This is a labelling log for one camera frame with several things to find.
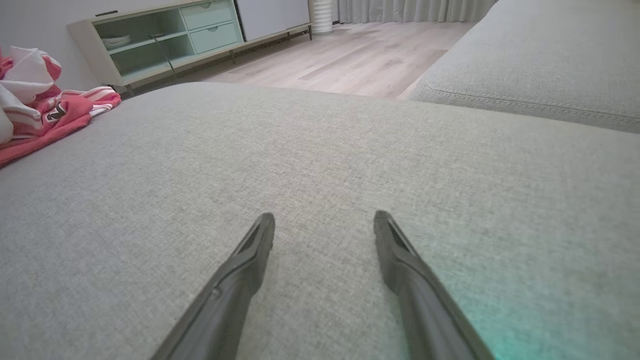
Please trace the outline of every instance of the sofa cushion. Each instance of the sofa cushion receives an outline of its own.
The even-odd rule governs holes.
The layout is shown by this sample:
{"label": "sofa cushion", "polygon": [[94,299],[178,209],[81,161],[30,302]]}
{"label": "sofa cushion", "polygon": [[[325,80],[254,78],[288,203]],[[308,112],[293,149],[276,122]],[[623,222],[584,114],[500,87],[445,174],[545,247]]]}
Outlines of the sofa cushion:
{"label": "sofa cushion", "polygon": [[640,133],[640,1],[500,0],[409,99]]}
{"label": "sofa cushion", "polygon": [[124,101],[0,170],[0,358],[147,359],[255,218],[238,359],[408,359],[389,211],[498,359],[634,359],[640,138],[217,83]]}

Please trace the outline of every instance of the white appliance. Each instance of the white appliance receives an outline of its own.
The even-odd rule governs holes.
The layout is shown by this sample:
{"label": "white appliance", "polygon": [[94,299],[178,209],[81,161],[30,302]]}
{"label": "white appliance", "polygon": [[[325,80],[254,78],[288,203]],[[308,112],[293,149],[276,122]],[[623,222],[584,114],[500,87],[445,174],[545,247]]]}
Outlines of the white appliance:
{"label": "white appliance", "polygon": [[246,41],[309,22],[307,0],[236,0]]}

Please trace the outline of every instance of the mint green cabinet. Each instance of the mint green cabinet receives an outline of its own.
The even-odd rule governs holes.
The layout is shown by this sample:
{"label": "mint green cabinet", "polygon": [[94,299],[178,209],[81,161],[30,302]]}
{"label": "mint green cabinet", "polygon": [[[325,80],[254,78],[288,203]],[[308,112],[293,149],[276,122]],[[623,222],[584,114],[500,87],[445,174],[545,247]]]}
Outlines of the mint green cabinet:
{"label": "mint green cabinet", "polygon": [[234,44],[238,41],[236,28],[231,22],[191,33],[191,41],[196,54]]}
{"label": "mint green cabinet", "polygon": [[181,8],[180,11],[189,30],[232,20],[229,3],[226,0],[193,5]]}

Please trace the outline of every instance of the pink towel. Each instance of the pink towel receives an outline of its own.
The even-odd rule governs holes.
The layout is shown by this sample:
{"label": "pink towel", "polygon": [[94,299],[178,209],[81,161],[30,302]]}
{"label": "pink towel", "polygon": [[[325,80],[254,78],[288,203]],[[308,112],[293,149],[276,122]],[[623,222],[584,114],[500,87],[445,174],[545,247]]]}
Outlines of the pink towel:
{"label": "pink towel", "polygon": [[38,49],[0,53],[0,167],[86,126],[120,103],[108,86],[61,91],[60,64]]}

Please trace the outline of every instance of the white bowl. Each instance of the white bowl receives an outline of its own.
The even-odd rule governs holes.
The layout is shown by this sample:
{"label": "white bowl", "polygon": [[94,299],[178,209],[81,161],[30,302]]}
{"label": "white bowl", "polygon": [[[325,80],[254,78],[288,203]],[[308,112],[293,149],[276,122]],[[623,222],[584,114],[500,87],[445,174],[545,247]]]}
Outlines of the white bowl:
{"label": "white bowl", "polygon": [[130,42],[131,42],[131,39],[126,39],[126,40],[123,40],[123,41],[120,41],[120,42],[105,42],[105,41],[103,41],[102,43],[104,44],[104,47],[107,48],[107,50],[111,50],[111,49],[115,49],[116,47],[127,45]]}
{"label": "white bowl", "polygon": [[102,42],[106,43],[110,43],[110,44],[115,44],[118,42],[123,42],[125,40],[131,41],[131,35],[125,35],[123,37],[117,37],[117,38],[103,38]]}

